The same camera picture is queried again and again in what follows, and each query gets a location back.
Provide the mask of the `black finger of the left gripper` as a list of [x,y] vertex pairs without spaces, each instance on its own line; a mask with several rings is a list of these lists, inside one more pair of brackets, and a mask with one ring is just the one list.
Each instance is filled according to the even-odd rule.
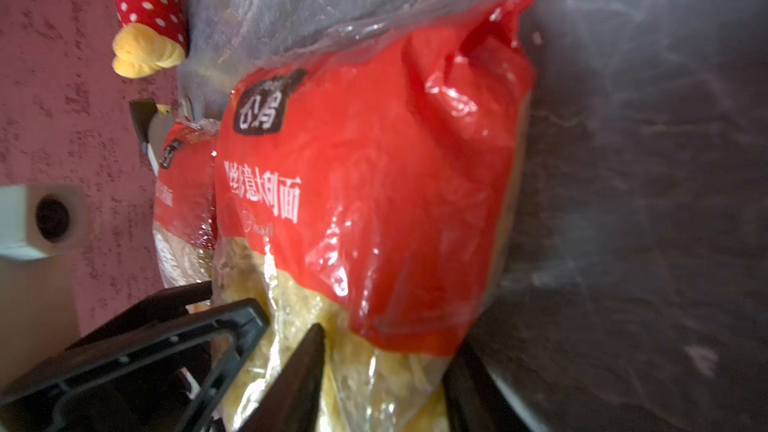
[[66,348],[67,351],[189,315],[188,306],[212,297],[211,281],[163,289],[129,307]]
[[2,390],[1,428],[219,431],[215,412],[268,327],[245,299],[65,350]]

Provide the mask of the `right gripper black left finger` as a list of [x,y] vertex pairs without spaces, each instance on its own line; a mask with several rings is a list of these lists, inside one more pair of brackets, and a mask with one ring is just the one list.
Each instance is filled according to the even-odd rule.
[[325,361],[325,330],[313,324],[240,431],[316,430]]

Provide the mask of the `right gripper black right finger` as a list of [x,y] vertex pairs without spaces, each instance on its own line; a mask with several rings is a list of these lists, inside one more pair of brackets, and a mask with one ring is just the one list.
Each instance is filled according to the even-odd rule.
[[465,340],[442,379],[451,432],[529,432]]

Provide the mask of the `red macaroni bag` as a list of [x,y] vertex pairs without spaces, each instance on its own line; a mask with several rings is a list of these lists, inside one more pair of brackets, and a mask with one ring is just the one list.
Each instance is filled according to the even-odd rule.
[[152,233],[168,287],[211,278],[217,240],[214,165],[219,122],[176,122],[159,156]]
[[509,244],[534,0],[413,0],[330,29],[233,88],[214,168],[216,304],[268,329],[223,397],[264,407],[313,326],[313,431],[448,431],[443,377]]

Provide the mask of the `yellow plush toy red dress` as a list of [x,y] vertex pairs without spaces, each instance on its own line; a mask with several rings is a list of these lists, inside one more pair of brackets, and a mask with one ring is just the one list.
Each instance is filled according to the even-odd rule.
[[114,0],[120,29],[112,41],[113,70],[139,79],[172,69],[187,57],[183,0]]

